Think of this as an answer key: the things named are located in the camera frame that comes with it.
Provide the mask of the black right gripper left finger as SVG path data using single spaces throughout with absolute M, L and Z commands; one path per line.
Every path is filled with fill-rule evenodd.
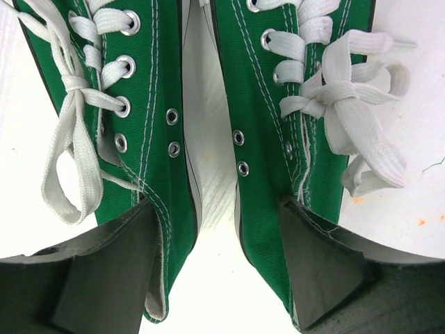
M 154 264 L 148 200 L 79 236 L 1 259 L 2 333 L 138 333 Z

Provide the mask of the green canvas sneaker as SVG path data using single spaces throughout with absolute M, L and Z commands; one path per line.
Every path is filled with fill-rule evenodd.
M 59 120 L 41 194 L 68 225 L 102 224 L 141 200 L 159 227 L 145 317 L 162 322 L 201 224 L 184 138 L 188 1 L 15 1 Z
M 300 258 L 280 230 L 280 197 L 333 224 L 342 195 L 405 186 L 406 160 L 375 107 L 403 98 L 410 73 L 367 61 L 394 39 L 371 30 L 374 1 L 201 1 L 210 21 L 236 157 L 236 233 L 248 262 L 306 329 Z

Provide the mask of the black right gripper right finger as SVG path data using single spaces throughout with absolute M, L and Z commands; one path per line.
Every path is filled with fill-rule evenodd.
M 303 333 L 443 333 L 444 261 L 359 236 L 290 197 L 278 205 Z

